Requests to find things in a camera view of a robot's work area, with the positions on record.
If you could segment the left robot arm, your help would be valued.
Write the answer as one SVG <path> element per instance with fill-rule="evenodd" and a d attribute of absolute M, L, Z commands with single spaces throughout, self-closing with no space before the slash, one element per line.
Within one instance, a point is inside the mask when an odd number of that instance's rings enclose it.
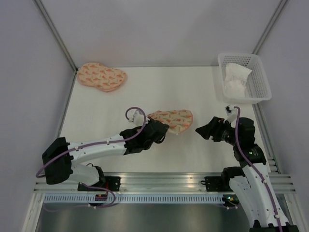
<path fill-rule="evenodd" d="M 105 187 L 102 169 L 98 166 L 85 166 L 85 162 L 148 150 L 153 143 L 163 142 L 168 129 L 167 124 L 148 119 L 145 126 L 126 129 L 115 136 L 88 144 L 69 143 L 64 137 L 59 137 L 42 155 L 43 176 L 49 185 L 71 180 L 86 184 L 94 191 L 101 191 Z"/>

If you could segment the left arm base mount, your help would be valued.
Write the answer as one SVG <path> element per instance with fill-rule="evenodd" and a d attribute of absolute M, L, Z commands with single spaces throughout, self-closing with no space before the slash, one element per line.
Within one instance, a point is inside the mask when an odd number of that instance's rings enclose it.
<path fill-rule="evenodd" d="M 105 181 L 99 181 L 98 183 L 95 183 L 91 186 L 86 187 L 84 184 L 79 183 L 78 184 L 78 191 L 82 191 L 82 192 L 90 192 L 90 193 L 94 193 L 94 192 L 99 192 L 100 189 L 99 188 L 105 188 L 108 189 L 114 193 L 118 193 L 119 189 L 120 189 L 120 182 L 121 178 L 118 176 L 106 176 L 105 177 Z"/>

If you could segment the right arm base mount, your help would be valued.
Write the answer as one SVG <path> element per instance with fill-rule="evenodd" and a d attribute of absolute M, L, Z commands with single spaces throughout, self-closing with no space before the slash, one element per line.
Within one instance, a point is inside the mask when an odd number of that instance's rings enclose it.
<path fill-rule="evenodd" d="M 231 192 L 232 189 L 220 176 L 206 176 L 200 181 L 207 192 Z"/>

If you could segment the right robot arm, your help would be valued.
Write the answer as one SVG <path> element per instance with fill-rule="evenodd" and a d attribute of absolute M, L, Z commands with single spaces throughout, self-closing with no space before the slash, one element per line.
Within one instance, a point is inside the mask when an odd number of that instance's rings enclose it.
<path fill-rule="evenodd" d="M 254 121 L 241 117 L 232 127 L 228 120 L 213 117 L 196 129 L 205 140 L 224 141 L 233 147 L 238 167 L 224 168 L 219 187 L 233 191 L 242 206 L 251 232 L 297 232 L 281 209 L 270 182 L 262 149 L 255 143 Z"/>

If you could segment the floral mesh laundry bag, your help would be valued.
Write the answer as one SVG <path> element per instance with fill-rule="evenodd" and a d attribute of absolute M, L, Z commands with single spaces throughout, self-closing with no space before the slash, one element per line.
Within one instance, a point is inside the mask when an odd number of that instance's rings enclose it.
<path fill-rule="evenodd" d="M 156 111 L 147 115 L 148 118 L 158 120 L 169 126 L 168 132 L 179 134 L 187 130 L 193 123 L 190 110 Z"/>

